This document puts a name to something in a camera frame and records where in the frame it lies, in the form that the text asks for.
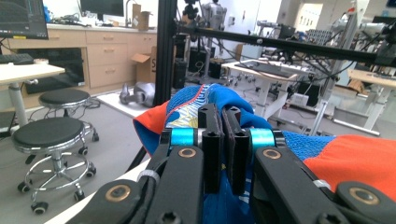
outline cardboard box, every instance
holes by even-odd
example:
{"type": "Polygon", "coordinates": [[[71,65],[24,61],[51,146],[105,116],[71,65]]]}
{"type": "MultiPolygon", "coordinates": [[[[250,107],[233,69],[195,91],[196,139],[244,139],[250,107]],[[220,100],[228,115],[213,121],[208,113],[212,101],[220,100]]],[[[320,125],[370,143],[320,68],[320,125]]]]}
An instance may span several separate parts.
{"type": "Polygon", "coordinates": [[[241,54],[242,54],[242,48],[244,47],[245,44],[238,44],[236,45],[236,50],[235,50],[235,59],[237,61],[241,60],[241,54]]]}
{"type": "Polygon", "coordinates": [[[132,28],[137,28],[138,19],[141,10],[142,10],[142,5],[132,4],[132,28]]]}
{"type": "Polygon", "coordinates": [[[136,62],[136,81],[155,83],[157,47],[152,47],[151,53],[136,53],[131,60],[136,62]]]}
{"type": "Polygon", "coordinates": [[[149,15],[150,12],[142,11],[139,14],[137,30],[139,31],[147,31],[149,29],[149,15]]]}

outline power strip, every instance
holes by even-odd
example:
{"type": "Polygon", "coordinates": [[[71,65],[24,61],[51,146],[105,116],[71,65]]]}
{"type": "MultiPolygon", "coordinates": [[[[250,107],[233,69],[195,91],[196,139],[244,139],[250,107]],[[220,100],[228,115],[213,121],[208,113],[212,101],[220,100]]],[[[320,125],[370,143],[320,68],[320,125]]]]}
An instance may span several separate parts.
{"type": "Polygon", "coordinates": [[[302,95],[300,93],[294,93],[291,96],[291,103],[293,105],[302,105],[306,106],[306,103],[308,102],[309,96],[307,95],[302,95]]]}

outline red cloth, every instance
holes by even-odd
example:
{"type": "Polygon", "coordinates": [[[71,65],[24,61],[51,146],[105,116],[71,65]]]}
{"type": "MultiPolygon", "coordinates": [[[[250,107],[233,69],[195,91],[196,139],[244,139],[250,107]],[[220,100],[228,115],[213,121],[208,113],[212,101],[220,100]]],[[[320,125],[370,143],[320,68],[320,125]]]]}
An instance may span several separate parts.
{"type": "Polygon", "coordinates": [[[136,117],[135,120],[139,121],[152,132],[161,134],[163,127],[165,127],[166,107],[168,103],[169,101],[151,108],[142,115],[136,117]]]}
{"type": "Polygon", "coordinates": [[[396,141],[340,135],[304,163],[335,190],[343,181],[360,181],[396,202],[396,141]]]}

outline blue cloth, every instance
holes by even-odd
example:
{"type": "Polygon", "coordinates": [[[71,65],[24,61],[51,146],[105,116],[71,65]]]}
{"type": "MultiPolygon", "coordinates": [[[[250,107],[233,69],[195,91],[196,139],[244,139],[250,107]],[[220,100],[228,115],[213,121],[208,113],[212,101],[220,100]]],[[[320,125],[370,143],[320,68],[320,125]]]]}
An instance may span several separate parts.
{"type": "MultiPolygon", "coordinates": [[[[165,126],[197,128],[197,110],[200,106],[213,103],[219,113],[224,106],[236,106],[241,110],[242,128],[272,129],[267,120],[255,116],[251,105],[236,92],[223,86],[205,85],[187,87],[179,91],[168,103],[165,126]]],[[[158,146],[159,135],[145,129],[144,125],[135,124],[136,131],[149,152],[158,146]]],[[[305,135],[284,132],[290,149],[301,159],[317,156],[333,140],[333,137],[307,137],[305,135]]],[[[233,195],[225,170],[221,172],[219,194],[207,194],[204,200],[204,223],[254,223],[248,205],[251,188],[252,167],[247,168],[245,193],[233,195]]]]}

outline drawer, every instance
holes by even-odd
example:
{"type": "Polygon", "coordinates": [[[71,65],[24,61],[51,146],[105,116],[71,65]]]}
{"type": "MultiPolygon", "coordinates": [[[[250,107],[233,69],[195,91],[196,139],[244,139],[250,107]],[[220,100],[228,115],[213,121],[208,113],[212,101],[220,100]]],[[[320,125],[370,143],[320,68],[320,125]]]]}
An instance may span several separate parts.
{"type": "Polygon", "coordinates": [[[88,44],[128,43],[127,34],[114,32],[88,32],[88,44]]]}
{"type": "Polygon", "coordinates": [[[90,66],[129,62],[126,44],[88,45],[87,51],[90,66]]]}
{"type": "Polygon", "coordinates": [[[90,66],[91,88],[108,86],[111,84],[132,81],[134,79],[133,67],[129,63],[90,66]]]}
{"type": "Polygon", "coordinates": [[[49,40],[9,39],[12,49],[83,48],[84,31],[49,30],[49,40]]]}

